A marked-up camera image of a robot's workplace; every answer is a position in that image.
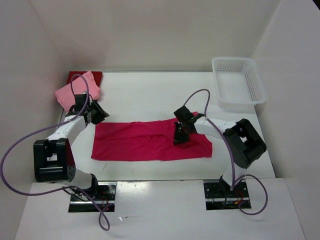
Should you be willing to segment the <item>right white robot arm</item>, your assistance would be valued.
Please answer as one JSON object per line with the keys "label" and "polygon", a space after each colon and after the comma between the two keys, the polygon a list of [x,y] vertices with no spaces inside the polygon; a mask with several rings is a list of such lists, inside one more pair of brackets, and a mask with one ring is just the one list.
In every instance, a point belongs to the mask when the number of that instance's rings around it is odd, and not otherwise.
{"label": "right white robot arm", "polygon": [[191,135],[220,138],[225,143],[231,160],[230,166],[219,179],[219,191],[225,197],[237,191],[237,185],[245,177],[246,169],[267,151],[267,145],[245,118],[224,121],[198,114],[187,121],[174,123],[174,145],[189,142]]}

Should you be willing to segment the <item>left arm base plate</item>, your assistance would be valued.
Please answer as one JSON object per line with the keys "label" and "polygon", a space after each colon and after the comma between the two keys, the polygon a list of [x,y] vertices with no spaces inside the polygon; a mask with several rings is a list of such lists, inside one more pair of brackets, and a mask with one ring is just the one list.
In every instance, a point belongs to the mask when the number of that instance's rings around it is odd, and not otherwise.
{"label": "left arm base plate", "polygon": [[[100,210],[104,212],[115,211],[116,182],[99,182],[97,192],[86,189],[85,192],[94,200]],[[94,204],[80,191],[70,190],[69,213],[93,213],[98,212]]]}

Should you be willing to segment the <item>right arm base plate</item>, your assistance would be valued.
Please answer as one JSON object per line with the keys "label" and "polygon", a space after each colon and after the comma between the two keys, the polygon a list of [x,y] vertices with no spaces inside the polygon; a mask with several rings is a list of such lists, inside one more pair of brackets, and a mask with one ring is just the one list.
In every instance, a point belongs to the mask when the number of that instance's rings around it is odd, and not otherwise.
{"label": "right arm base plate", "polygon": [[217,179],[204,181],[204,196],[206,210],[234,210],[238,209],[239,205],[243,209],[251,209],[249,192],[247,184],[242,180],[236,187],[233,193],[224,193]]}

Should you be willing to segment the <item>dark red t shirt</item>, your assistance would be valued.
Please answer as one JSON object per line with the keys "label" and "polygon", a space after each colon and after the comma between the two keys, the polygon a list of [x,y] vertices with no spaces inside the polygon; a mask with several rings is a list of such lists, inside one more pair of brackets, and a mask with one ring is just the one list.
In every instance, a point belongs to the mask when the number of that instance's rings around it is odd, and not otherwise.
{"label": "dark red t shirt", "polygon": [[[68,74],[68,78],[67,78],[66,84],[68,85],[71,82],[71,78],[72,78],[73,75],[75,75],[75,74],[83,75],[85,72],[86,71],[70,71],[69,74]],[[98,87],[100,87],[101,81],[102,81],[102,78],[103,78],[103,73],[101,71],[92,71],[92,75],[93,75],[93,78],[94,78],[94,81],[95,81],[96,85]]]}

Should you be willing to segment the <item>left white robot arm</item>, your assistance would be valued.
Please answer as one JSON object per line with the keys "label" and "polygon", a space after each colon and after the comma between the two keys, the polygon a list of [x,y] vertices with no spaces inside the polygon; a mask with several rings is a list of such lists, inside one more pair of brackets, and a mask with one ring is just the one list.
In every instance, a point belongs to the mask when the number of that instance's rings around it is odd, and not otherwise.
{"label": "left white robot arm", "polygon": [[88,124],[97,125],[109,116],[96,100],[85,106],[72,106],[65,115],[64,124],[46,139],[33,144],[34,176],[39,183],[58,183],[82,189],[89,200],[96,199],[100,187],[96,176],[76,168],[72,144]]}

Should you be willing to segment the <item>crimson t shirt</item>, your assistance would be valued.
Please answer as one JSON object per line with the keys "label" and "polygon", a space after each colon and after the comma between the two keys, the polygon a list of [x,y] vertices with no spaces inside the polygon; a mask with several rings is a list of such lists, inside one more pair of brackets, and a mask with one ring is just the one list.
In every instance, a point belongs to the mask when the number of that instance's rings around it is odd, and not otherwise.
{"label": "crimson t shirt", "polygon": [[97,161],[175,161],[210,158],[213,144],[200,134],[174,144],[176,118],[102,122],[96,125],[91,158]]}

